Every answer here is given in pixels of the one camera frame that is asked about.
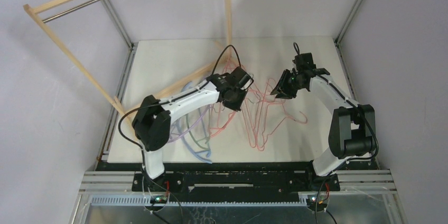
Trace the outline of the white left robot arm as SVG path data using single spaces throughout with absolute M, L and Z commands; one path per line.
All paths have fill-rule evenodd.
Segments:
M 153 191 L 164 187 L 162 148 L 170 139 L 174 122 L 194 110 L 218 102 L 228 109 L 240 111 L 253 82 L 250 74 L 237 67 L 230 73 L 212 74 L 197 86 L 172 97 L 145 97 L 135 111 L 132 127 L 143 148 L 142 167 L 146 173 L 146 186 Z

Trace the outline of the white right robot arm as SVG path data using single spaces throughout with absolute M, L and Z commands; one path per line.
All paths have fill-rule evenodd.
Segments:
M 277 99 L 294 99 L 299 90 L 314 94 L 332 116 L 329 147 L 312 161 L 313 171 L 305 176 L 311 190 L 326 184 L 326 176 L 350 161 L 371 160 L 379 152 L 375 126 L 375 110 L 347 96 L 325 68 L 318 68 L 311 53 L 293 59 L 294 68 L 283 71 L 271 94 Z

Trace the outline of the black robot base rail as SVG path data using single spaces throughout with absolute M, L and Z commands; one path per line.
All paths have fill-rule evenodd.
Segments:
M 335 174 L 318 177 L 310 162 L 167 163 L 165 172 L 148 180 L 138 163 L 100 162 L 99 172 L 131 172 L 133 192 L 168 193 L 174 202 L 283 203 L 297 202 L 298 194 L 339 192 L 343 182 L 366 182 L 377 166 L 355 161 Z

